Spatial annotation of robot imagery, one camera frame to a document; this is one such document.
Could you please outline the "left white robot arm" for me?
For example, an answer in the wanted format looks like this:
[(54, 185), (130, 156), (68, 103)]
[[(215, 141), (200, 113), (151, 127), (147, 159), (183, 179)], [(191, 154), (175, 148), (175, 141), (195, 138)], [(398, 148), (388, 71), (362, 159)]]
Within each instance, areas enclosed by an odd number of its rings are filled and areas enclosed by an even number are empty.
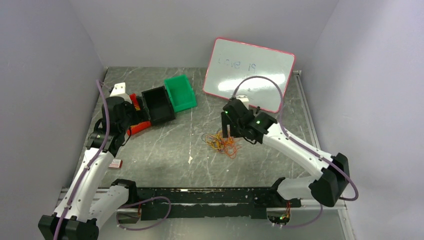
[(93, 203), (106, 170), (131, 127), (148, 120), (148, 109), (140, 97), (126, 101), (106, 98), (99, 119), (88, 138), (82, 164), (61, 203), (51, 215), (43, 215), (38, 229), (46, 240), (96, 240), (107, 219), (120, 207), (134, 207), (139, 201), (136, 183), (115, 180), (106, 195)]

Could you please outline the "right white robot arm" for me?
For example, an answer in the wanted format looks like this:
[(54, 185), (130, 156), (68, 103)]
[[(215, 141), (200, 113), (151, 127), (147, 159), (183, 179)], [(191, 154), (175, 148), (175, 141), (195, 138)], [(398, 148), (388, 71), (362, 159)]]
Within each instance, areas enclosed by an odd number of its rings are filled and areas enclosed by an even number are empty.
[(259, 112), (255, 114), (241, 100), (231, 99), (221, 112), (225, 137), (243, 138), (251, 144), (271, 147), (303, 167), (309, 177), (278, 180), (270, 193), (270, 202), (282, 207), (288, 200), (313, 198), (321, 205), (333, 207), (342, 199), (350, 176), (348, 158), (320, 150), (281, 127), (277, 119)]

